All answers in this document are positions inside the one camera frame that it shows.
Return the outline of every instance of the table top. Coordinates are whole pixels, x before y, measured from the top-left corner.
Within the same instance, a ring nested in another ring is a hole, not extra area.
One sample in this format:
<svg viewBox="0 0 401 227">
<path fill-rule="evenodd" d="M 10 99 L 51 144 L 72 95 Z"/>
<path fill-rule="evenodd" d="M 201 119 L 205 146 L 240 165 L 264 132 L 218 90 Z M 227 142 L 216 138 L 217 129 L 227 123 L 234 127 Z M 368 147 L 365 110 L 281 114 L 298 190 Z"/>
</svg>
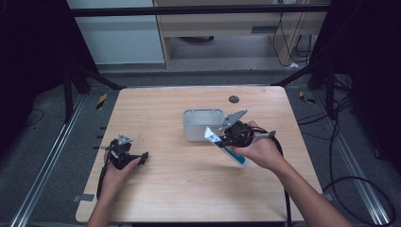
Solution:
<svg viewBox="0 0 401 227">
<path fill-rule="evenodd" d="M 238 96 L 239 102 L 231 103 L 230 96 Z M 124 89 L 101 146 L 109 146 L 122 133 L 133 138 L 130 154 L 148 151 L 149 158 L 127 180 L 112 221 L 286 221 L 284 189 L 274 174 L 251 160 L 242 167 L 209 142 L 185 139 L 183 111 L 202 108 L 220 108 L 225 114 L 247 109 L 241 121 L 254 120 L 267 131 L 277 131 L 286 159 L 322 191 L 282 87 Z M 101 149 L 85 194 L 96 194 L 103 155 Z M 96 197 L 81 201 L 77 220 L 87 222 L 95 205 Z M 293 220 L 303 220 L 293 203 L 291 213 Z"/>
</svg>

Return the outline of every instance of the wall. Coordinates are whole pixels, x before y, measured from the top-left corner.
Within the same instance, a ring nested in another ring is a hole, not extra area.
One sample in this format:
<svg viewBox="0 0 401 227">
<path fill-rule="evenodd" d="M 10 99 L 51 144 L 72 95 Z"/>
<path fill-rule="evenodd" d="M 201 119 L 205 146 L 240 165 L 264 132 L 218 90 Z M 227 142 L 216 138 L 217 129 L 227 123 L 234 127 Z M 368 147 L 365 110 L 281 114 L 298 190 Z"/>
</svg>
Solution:
<svg viewBox="0 0 401 227">
<path fill-rule="evenodd" d="M 151 0 L 68 0 L 71 9 L 153 7 Z M 165 63 L 155 16 L 76 18 L 96 65 Z"/>
</svg>

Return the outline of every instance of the gray floor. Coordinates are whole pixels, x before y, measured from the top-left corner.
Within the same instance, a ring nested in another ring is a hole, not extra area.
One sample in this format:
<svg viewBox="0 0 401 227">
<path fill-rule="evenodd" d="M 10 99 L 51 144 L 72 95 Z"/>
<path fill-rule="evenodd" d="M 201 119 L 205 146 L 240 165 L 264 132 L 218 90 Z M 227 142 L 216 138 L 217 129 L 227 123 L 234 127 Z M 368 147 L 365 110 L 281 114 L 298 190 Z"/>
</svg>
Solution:
<svg viewBox="0 0 401 227">
<path fill-rule="evenodd" d="M 141 69 L 135 73 L 105 74 L 104 76 L 121 85 L 140 86 L 194 86 L 194 85 L 267 85 L 283 79 L 296 69 L 280 65 L 274 58 L 271 43 L 266 36 L 252 37 L 215 37 L 210 43 L 189 43 L 176 39 L 174 42 L 171 65 L 168 69 Z M 32 226 L 57 226 L 58 224 L 79 225 L 75 220 L 78 204 L 73 202 L 74 195 L 83 192 L 87 178 L 95 160 L 97 147 L 113 111 L 118 92 L 90 80 L 92 91 L 84 97 L 82 110 L 78 116 L 57 164 L 39 197 L 28 223 Z M 288 99 L 297 119 L 319 114 L 319 104 L 309 104 L 299 97 L 304 90 L 307 77 L 303 77 L 286 88 Z M 316 91 L 318 98 L 323 91 Z M 96 110 L 99 97 L 108 95 L 102 110 Z M 344 94 L 336 93 L 338 100 Z M 75 100 L 80 96 L 75 93 Z M 26 194 L 51 150 L 62 127 L 64 118 L 62 87 L 38 96 L 33 111 L 26 124 L 39 122 L 23 128 L 9 148 L 9 157 L 0 165 L 0 226 L 8 226 L 23 203 Z M 321 186 L 329 180 L 328 155 L 329 141 L 316 138 L 316 135 L 329 138 L 331 130 L 325 120 L 300 127 L 304 132 L 305 144 L 315 167 Z M 340 114 L 340 131 L 359 163 L 366 177 L 380 185 L 388 194 L 398 213 L 401 210 L 399 193 L 401 177 L 388 160 L 374 157 L 373 146 L 360 125 L 357 115 L 350 109 Z M 349 175 L 339 146 L 333 149 L 333 170 L 335 178 Z M 337 186 L 343 201 L 363 218 L 372 220 L 363 200 L 353 182 L 339 183 Z M 337 200 L 331 201 L 355 226 L 366 226 L 347 214 Z M 397 221 L 393 226 L 401 226 Z"/>
</svg>

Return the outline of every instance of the human arm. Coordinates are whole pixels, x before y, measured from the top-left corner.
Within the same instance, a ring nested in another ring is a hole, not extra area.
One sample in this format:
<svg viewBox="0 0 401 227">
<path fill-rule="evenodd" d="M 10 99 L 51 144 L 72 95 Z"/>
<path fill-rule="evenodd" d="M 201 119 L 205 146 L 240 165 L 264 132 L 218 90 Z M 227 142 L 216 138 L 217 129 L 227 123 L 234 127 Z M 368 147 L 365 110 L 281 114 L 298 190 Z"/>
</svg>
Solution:
<svg viewBox="0 0 401 227">
<path fill-rule="evenodd" d="M 257 127 L 253 121 L 247 124 Z M 284 159 L 271 139 L 255 137 L 246 148 L 229 149 L 272 171 L 291 196 L 308 226 L 351 226 L 348 220 Z"/>
<path fill-rule="evenodd" d="M 89 218 L 88 227 L 108 226 L 110 213 L 125 181 L 134 168 L 141 161 L 141 158 L 130 161 L 123 169 L 118 170 L 113 164 L 107 165 L 106 175 L 103 179 L 100 197 L 95 205 L 95 209 Z"/>
</svg>

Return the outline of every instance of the human hand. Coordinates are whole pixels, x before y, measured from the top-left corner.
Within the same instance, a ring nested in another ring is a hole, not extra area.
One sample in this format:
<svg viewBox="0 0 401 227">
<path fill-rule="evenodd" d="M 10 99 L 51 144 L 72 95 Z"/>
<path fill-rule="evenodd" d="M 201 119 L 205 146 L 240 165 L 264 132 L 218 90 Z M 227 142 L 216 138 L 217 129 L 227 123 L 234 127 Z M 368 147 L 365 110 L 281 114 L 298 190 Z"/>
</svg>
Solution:
<svg viewBox="0 0 401 227">
<path fill-rule="evenodd" d="M 125 181 L 133 169 L 138 166 L 141 158 L 130 161 L 123 169 L 117 169 L 113 164 L 107 165 L 106 175 L 103 178 L 100 201 L 113 203 L 118 193 L 121 191 Z"/>
<path fill-rule="evenodd" d="M 257 127 L 254 121 L 248 122 L 247 125 L 250 127 Z M 251 159 L 257 165 L 273 172 L 285 162 L 285 159 L 278 151 L 274 142 L 269 138 L 254 137 L 252 143 L 245 148 L 229 146 L 228 149 L 237 155 Z"/>
</svg>

